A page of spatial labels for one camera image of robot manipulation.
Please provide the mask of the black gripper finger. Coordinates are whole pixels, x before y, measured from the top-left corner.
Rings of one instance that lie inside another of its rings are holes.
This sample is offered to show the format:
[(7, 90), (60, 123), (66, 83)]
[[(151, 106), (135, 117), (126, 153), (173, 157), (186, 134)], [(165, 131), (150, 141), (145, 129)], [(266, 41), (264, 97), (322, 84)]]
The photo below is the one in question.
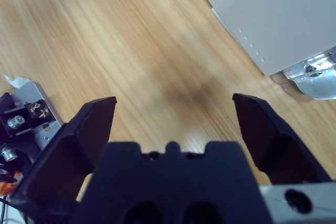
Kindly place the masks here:
[(261, 98), (235, 93), (242, 138), (255, 166), (274, 185), (332, 179), (290, 125)]
[(16, 208), (75, 205), (109, 140), (116, 97), (93, 100), (57, 132), (10, 198)]

